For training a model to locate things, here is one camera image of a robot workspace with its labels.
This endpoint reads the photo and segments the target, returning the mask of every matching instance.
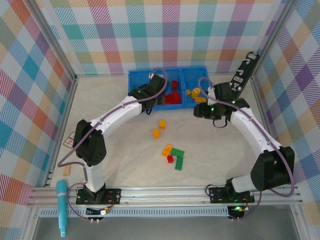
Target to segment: wooden block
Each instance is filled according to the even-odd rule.
[[[69,176],[71,172],[71,165],[64,166],[63,168],[63,176]]]

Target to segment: colorful checkered wall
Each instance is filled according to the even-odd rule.
[[[273,136],[296,153],[294,179],[320,234],[319,0],[299,1],[256,77]]]
[[[95,75],[194,65],[234,72],[263,48],[286,0],[37,2],[75,71]]]
[[[55,146],[71,80],[22,0],[0,0],[0,240],[15,240]]]

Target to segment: metal rail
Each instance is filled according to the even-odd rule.
[[[121,187],[121,201],[117,207],[197,207],[197,206],[236,206],[236,203],[211,204],[210,198],[205,194],[204,186],[168,186],[168,187]],[[290,186],[275,188],[280,193],[288,193]],[[103,205],[76,205],[76,189],[70,191],[69,199],[77,207],[103,207]],[[259,192],[254,192],[256,201]],[[280,197],[266,190],[262,192],[261,205],[297,205],[302,199],[297,187],[291,197]],[[28,207],[57,207],[58,200],[55,187],[34,188]]]

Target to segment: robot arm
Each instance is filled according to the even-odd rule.
[[[105,195],[106,185],[102,176],[102,161],[107,155],[105,141],[111,133],[129,119],[146,112],[150,114],[155,105],[163,105],[166,89],[157,97],[144,101],[160,92],[166,81],[160,75],[150,76],[149,83],[139,86],[128,93],[121,103],[104,115],[87,122],[78,122],[75,130],[73,147],[95,126],[99,125],[76,149],[76,155],[86,164],[87,183],[84,188],[93,203],[99,203]]]
[[[229,88],[229,83],[221,83]],[[218,89],[223,89],[222,86],[214,86],[208,88],[208,95],[215,98]],[[267,190],[278,187],[290,182],[289,174],[285,165],[283,164],[280,156],[276,153],[274,148],[270,145],[272,142],[276,148],[285,157],[291,172],[294,168],[295,153],[291,147],[283,147],[279,142],[270,136],[270,134],[261,126],[254,116],[248,103],[242,99],[232,99],[232,95],[225,102],[241,108],[242,111],[247,113],[251,118],[247,118],[242,112],[236,110],[231,106],[221,103],[213,104],[213,101],[208,103],[200,103],[194,107],[193,115],[200,118],[211,119],[213,121],[221,120],[226,117],[226,121],[231,122],[242,133],[244,138],[250,144],[257,160],[253,166],[250,174],[234,177],[226,181],[225,188],[227,189],[230,199],[235,198],[239,193],[253,190]],[[268,136],[270,142],[267,142],[265,136],[257,130],[253,120],[263,129],[265,135]]]

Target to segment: blue bin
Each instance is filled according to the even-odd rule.
[[[183,67],[182,69],[182,77],[184,81],[185,90],[189,89],[191,92],[194,88],[198,88],[198,80],[201,77],[209,77],[207,68],[205,66],[195,66],[195,67]],[[209,83],[205,80],[201,81],[201,87],[205,91],[209,87]],[[190,96],[186,97],[185,108],[191,109],[194,108],[198,103]]]
[[[170,110],[170,109],[191,109],[194,108],[197,103],[191,96],[187,96],[186,90],[192,91],[194,88],[198,87],[198,80],[201,77],[208,78],[207,68],[205,66],[191,66],[191,67],[174,67],[165,68],[168,74],[169,86],[165,94],[172,93],[172,81],[176,80],[178,82],[177,91],[181,97],[181,104],[167,104],[167,105],[157,105],[154,107],[155,110]],[[135,89],[143,84],[149,82],[149,73],[151,69],[145,70],[132,70],[128,74],[128,92]],[[163,75],[161,70],[156,70],[155,74]],[[207,81],[201,82],[201,87],[207,90],[209,83]]]
[[[179,68],[165,68],[166,73],[168,74],[168,81],[169,86],[165,92],[165,94],[170,94],[172,91],[172,81],[176,80],[178,82],[178,86],[176,91],[179,93],[179,96],[181,97],[181,104],[167,104],[167,105],[156,105],[154,107],[155,110],[170,110],[170,109],[182,109],[183,106],[183,99],[184,99],[184,84],[183,79],[181,76],[181,72]],[[149,73],[151,72],[151,69],[148,70],[132,70],[129,71],[129,83],[128,83],[128,92],[130,92],[132,89],[135,89],[143,84],[147,84],[149,82]],[[161,70],[154,71],[155,74],[164,75]]]

